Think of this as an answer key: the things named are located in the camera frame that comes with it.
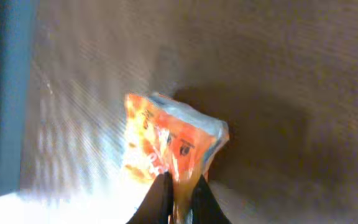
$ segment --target snack bag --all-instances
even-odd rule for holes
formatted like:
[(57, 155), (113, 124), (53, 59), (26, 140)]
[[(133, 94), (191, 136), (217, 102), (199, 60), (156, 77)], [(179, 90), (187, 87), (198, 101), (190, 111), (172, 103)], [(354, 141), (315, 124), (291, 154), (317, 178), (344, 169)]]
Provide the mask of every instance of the snack bag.
[(124, 172), (139, 184), (151, 185), (169, 171), (173, 177), (174, 213), (183, 223), (200, 175), (207, 175), (215, 153), (229, 140), (227, 124), (192, 107), (154, 93), (129, 94)]

